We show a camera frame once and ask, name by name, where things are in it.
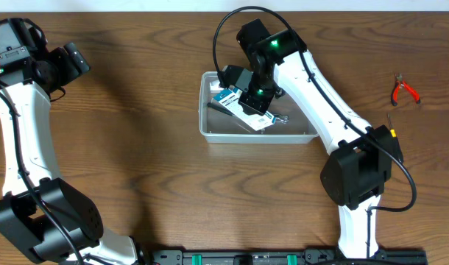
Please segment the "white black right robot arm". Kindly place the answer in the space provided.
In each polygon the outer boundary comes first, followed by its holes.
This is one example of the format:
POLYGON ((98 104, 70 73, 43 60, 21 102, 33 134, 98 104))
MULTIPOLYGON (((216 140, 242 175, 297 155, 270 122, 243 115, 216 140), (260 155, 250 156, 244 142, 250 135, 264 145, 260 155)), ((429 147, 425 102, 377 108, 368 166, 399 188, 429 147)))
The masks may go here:
POLYGON ((372 127, 344 102, 294 30, 272 35, 255 19, 241 27, 236 40, 251 68, 226 66, 219 81, 238 94, 238 112, 266 118, 273 100, 293 99, 329 155, 320 180, 339 207, 339 251, 346 258, 373 257, 375 214, 399 152, 393 135, 384 125, 372 127))

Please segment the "white teal screwdriver box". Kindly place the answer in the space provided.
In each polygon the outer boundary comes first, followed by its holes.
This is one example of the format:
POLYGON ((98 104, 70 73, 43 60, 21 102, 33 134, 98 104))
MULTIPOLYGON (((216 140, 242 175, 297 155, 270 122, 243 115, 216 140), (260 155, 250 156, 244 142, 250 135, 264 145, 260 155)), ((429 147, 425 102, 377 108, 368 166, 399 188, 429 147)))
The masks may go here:
POLYGON ((269 111, 262 116, 259 114, 246 114, 244 108, 238 103, 241 95, 242 92, 237 88, 234 90, 224 89, 213 97, 213 101, 217 102, 225 110, 230 111, 235 117, 255 131, 262 130, 275 123, 275 116, 269 111))

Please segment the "clear plastic container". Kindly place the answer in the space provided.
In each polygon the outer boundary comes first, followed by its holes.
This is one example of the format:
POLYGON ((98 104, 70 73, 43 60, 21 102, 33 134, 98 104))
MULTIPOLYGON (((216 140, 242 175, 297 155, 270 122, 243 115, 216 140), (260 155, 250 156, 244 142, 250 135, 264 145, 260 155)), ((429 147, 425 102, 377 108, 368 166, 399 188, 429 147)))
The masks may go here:
POLYGON ((209 143, 223 144, 307 144, 319 135, 304 113, 290 96, 274 99, 270 113, 282 115, 286 123, 277 122, 262 130, 255 131, 235 116, 209 107, 221 88, 215 71, 202 75, 199 92, 199 131, 209 143))

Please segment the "yellow black screwdriver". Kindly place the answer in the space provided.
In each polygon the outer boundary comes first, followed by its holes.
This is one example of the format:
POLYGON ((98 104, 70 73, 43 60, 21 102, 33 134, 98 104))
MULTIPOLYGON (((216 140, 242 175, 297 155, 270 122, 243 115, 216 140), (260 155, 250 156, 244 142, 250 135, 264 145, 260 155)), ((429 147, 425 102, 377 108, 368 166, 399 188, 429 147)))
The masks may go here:
POLYGON ((392 137, 396 138, 397 134, 395 132, 395 129, 393 128, 392 121, 391 121, 391 116, 389 115, 389 113, 386 114, 386 117, 387 117, 387 121, 388 121, 389 131, 390 131, 392 137))

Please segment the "silver offset ring wrench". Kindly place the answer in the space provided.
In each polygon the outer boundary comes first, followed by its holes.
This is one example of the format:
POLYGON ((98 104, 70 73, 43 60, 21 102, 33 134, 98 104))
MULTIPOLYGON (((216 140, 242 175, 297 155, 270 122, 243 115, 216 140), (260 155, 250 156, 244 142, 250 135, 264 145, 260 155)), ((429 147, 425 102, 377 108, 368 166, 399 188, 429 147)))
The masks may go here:
POLYGON ((275 114, 275 123, 287 124, 289 117, 287 115, 275 114))

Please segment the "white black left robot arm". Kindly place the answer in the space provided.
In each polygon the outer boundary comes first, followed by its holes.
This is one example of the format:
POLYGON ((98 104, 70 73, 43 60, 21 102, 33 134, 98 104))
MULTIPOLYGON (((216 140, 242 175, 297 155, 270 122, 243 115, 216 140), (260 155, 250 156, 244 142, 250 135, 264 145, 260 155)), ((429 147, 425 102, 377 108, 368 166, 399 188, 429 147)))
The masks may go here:
POLYGON ((48 50, 31 20, 0 21, 0 234, 35 264, 145 264, 135 240, 105 228, 93 201, 63 179, 55 156, 53 93, 89 69, 74 43, 48 50))

